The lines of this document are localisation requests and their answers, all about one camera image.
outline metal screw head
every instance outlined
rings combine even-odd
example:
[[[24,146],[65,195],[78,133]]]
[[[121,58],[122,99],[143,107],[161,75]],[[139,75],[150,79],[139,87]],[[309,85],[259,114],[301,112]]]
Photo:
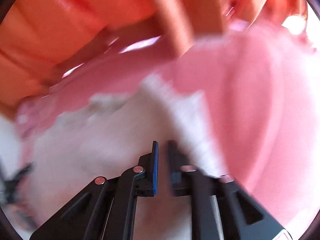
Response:
[[[97,185],[102,185],[103,183],[106,182],[106,179],[104,177],[97,177],[94,182],[97,184]]]
[[[141,166],[135,166],[135,167],[133,168],[133,171],[134,171],[135,173],[143,172],[143,167],[141,167]]]
[[[222,182],[222,183],[228,183],[228,182],[233,182],[235,179],[231,176],[231,175],[229,175],[229,174],[227,174],[227,175],[222,175],[221,177],[220,177],[220,181]]]
[[[183,172],[191,172],[191,171],[196,171],[197,167],[194,165],[183,165],[180,167],[180,170]]]

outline orange fabric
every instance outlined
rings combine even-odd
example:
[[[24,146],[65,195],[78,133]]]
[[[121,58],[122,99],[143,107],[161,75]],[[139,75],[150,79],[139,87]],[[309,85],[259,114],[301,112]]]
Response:
[[[14,120],[15,117],[15,112],[17,109],[10,108],[7,105],[4,105],[3,103],[0,102],[0,113],[8,118],[9,120]]]
[[[23,97],[45,93],[60,78],[55,66],[103,28],[112,32],[150,18],[157,10],[177,54],[183,54],[193,32],[223,32],[220,1],[17,0],[0,26],[0,101],[16,107]],[[279,23],[292,14],[307,16],[305,0],[223,1],[234,7],[232,17],[249,23],[262,8]]]

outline pink cloth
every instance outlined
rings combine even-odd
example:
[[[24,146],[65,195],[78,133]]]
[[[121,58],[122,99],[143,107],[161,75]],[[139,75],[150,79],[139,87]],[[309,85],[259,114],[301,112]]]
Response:
[[[319,105],[312,82],[319,81],[318,55],[266,23],[199,40],[178,60],[168,47],[161,38],[141,50],[106,53],[36,100],[38,111],[22,106],[19,115],[31,123],[17,129],[32,131],[24,138],[24,161],[32,160],[32,141],[59,114],[84,107],[95,93],[134,92],[156,72],[179,92],[205,91],[212,134],[230,173],[298,239],[320,206]]]

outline white fabric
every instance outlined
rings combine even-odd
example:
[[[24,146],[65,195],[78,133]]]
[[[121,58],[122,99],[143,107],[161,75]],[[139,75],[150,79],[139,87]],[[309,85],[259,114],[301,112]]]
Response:
[[[201,91],[178,95],[151,75],[131,97],[99,94],[88,106],[62,114],[35,142],[36,166],[25,196],[36,221],[44,223],[95,177],[120,176],[151,152],[156,140],[158,195],[138,198],[134,239],[190,239],[189,198],[171,196],[165,149],[174,139],[207,173],[228,173],[206,109]]]

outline pink surface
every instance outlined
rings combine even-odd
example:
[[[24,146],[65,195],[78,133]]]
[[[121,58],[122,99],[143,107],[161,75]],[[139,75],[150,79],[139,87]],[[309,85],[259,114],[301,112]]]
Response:
[[[22,106],[27,123],[23,161],[32,142],[65,111],[87,105],[95,93],[134,92],[152,72],[179,92],[205,91],[212,133],[230,173],[297,239],[319,210],[315,178],[319,114],[307,76],[316,57],[283,28],[255,24],[243,33],[199,40],[173,60],[165,38],[123,54],[106,53],[51,88],[51,95]]]

